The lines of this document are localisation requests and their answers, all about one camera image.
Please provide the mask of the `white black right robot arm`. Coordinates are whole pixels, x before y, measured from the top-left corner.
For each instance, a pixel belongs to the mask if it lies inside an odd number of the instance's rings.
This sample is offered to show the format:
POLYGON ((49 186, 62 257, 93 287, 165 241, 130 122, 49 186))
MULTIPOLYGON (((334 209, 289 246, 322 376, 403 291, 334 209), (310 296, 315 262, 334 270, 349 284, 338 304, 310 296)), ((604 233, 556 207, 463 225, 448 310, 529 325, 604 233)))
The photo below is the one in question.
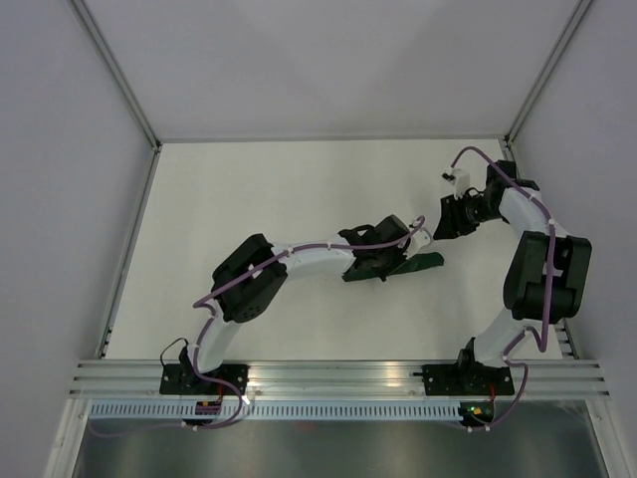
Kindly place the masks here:
POLYGON ((568 233, 543 204, 539 186, 517 176, 510 161, 490 162, 485 186, 471 185, 468 172, 451 165, 443 175, 454 191, 441 199, 434 238, 452 240, 500 219, 518 246, 504 280, 504 307, 492 323, 460 350, 449 375, 476 393, 509 382, 510 357, 528 340, 545 352, 552 325, 578 312, 592 255, 591 242, 568 233))

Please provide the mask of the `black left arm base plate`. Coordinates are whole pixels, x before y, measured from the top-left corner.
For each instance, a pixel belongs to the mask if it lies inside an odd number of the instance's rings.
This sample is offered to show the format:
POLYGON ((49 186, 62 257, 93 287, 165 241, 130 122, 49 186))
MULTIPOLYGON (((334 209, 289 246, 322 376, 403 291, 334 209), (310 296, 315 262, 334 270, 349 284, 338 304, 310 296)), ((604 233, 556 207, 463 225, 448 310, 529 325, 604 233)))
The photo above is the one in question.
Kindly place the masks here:
POLYGON ((191 368, 167 364, 159 386, 161 395, 232 395, 244 394, 249 381, 249 367, 244 363, 224 363, 206 373, 202 379, 191 368))

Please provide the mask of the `dark green cloth napkin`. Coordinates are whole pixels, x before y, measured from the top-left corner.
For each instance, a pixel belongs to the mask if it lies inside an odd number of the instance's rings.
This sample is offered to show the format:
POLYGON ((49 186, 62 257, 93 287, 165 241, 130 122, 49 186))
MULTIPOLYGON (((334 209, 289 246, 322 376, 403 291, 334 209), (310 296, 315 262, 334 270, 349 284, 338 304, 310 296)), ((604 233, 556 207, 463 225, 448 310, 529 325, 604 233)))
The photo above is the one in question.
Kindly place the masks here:
MULTIPOLYGON (((355 280, 355 261, 341 276, 342 280, 346 283, 360 282, 355 280)), ((440 253, 433 252, 417 254, 407 259, 407 262, 397 272, 393 273, 389 277, 416 273, 431 268, 441 267, 443 265, 444 258, 440 253)))

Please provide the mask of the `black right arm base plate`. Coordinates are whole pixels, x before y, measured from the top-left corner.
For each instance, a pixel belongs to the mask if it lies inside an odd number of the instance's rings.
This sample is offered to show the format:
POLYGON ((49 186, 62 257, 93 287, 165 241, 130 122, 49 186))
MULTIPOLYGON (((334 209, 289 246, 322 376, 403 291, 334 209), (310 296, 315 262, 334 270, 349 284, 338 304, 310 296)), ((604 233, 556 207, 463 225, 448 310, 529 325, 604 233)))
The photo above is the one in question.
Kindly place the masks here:
POLYGON ((438 363, 421 367, 427 396, 513 396, 515 387, 508 367, 472 365, 461 369, 457 364, 438 363))

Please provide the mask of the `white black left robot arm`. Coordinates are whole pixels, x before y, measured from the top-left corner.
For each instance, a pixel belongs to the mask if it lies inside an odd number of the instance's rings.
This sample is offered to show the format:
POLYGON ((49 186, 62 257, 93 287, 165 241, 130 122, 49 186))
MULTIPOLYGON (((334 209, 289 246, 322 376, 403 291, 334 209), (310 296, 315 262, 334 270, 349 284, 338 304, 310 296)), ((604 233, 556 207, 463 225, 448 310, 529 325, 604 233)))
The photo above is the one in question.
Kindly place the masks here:
POLYGON ((246 239, 212 274, 212 289, 195 301, 210 318, 180 354, 183 383, 205 394, 217 382, 217 368, 240 328, 260 317, 288 282, 335 276, 345 283, 384 281, 406 263, 416 230, 390 215, 377 225, 343 229, 324 242, 273 243, 262 233, 246 239))

